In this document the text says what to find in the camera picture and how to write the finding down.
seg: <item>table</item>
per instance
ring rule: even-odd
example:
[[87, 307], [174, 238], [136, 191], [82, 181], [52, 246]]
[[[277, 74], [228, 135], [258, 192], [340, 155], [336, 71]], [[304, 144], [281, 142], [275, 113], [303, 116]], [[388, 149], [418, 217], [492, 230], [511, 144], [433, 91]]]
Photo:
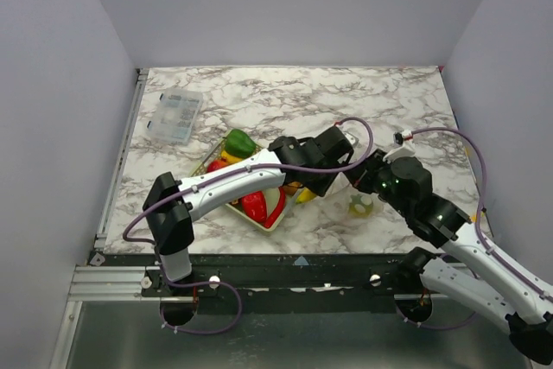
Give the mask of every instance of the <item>table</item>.
[[[202, 111], [188, 145], [167, 144], [148, 136], [146, 126], [170, 87], [204, 94]], [[121, 181], [106, 226], [105, 253], [151, 253], [144, 244], [123, 241], [126, 225], [141, 212], [153, 180], [171, 171], [188, 176], [203, 155], [231, 128], [247, 131], [263, 146], [279, 136], [316, 136], [346, 116], [366, 119], [375, 144], [389, 150], [392, 134], [423, 126], [455, 127], [441, 75], [436, 67], [172, 67], [149, 70], [132, 131]], [[364, 129], [345, 130], [366, 145]], [[463, 143], [453, 135], [416, 138], [416, 156], [433, 174], [436, 193], [475, 214], [478, 192]], [[390, 207], [375, 202], [367, 219], [348, 213], [351, 187], [294, 207], [270, 235], [220, 207], [194, 223], [192, 253], [403, 253], [420, 245]], [[145, 221], [135, 235], [149, 235]]]

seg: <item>screw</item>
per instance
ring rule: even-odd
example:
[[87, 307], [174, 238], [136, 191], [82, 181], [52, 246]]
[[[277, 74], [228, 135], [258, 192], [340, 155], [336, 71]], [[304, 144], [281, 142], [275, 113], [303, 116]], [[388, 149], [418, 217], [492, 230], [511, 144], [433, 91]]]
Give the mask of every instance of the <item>screw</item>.
[[372, 274], [371, 278], [369, 278], [369, 282], [372, 287], [378, 287], [382, 283], [382, 278], [380, 278], [378, 274]]

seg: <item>wall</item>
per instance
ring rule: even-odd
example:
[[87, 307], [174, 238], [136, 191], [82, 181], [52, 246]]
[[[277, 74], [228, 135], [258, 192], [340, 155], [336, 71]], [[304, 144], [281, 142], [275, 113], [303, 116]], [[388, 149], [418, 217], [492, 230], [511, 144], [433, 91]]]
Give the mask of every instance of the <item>wall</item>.
[[99, 0], [0, 0], [0, 367], [48, 367], [136, 72]]
[[483, 0], [444, 71], [460, 127], [489, 169], [493, 231], [553, 283], [553, 0]]
[[101, 0], [140, 67], [437, 65], [481, 0]]

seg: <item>cable connector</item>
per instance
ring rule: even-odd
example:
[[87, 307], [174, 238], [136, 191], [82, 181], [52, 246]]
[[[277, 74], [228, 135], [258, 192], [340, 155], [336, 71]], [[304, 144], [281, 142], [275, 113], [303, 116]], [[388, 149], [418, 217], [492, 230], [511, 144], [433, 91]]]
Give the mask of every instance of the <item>cable connector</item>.
[[403, 130], [402, 132], [394, 133], [394, 143], [400, 146], [409, 140], [413, 139], [413, 132], [411, 130]]

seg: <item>plastic container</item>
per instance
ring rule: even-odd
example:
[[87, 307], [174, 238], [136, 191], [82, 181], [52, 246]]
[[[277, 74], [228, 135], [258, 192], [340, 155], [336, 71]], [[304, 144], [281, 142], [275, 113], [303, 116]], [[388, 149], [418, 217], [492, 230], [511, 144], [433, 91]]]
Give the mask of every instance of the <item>plastic container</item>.
[[148, 122], [148, 134], [166, 142], [187, 144], [203, 99], [201, 92], [179, 88], [165, 90]]
[[[202, 161], [199, 163], [199, 165], [190, 173], [190, 176], [199, 176], [206, 173], [207, 166], [209, 166], [209, 163], [211, 163], [213, 160], [220, 158], [221, 151], [225, 147], [225, 138], [221, 138], [204, 156]], [[256, 153], [259, 152], [262, 149], [259, 145], [256, 147]], [[277, 188], [272, 189], [265, 189], [263, 191], [265, 202], [267, 204], [267, 216], [270, 215], [270, 213], [273, 211], [273, 208], [277, 205], [278, 199], [280, 198], [280, 191]], [[265, 228], [262, 224], [259, 224], [255, 220], [248, 217], [244, 211], [242, 210], [240, 204], [233, 205], [231, 203], [227, 203], [226, 207], [231, 210], [231, 212], [237, 214], [241, 218], [243, 218], [245, 221], [249, 222], [251, 226], [253, 226], [255, 229], [259, 230], [263, 233], [271, 233], [273, 232], [278, 224], [283, 220], [284, 216], [292, 209], [292, 207], [296, 204], [296, 199], [301, 193], [301, 190], [296, 192], [294, 196], [286, 196], [286, 202], [284, 204], [284, 209], [281, 212], [281, 214], [278, 216], [278, 218], [275, 220], [275, 223], [270, 228]]]

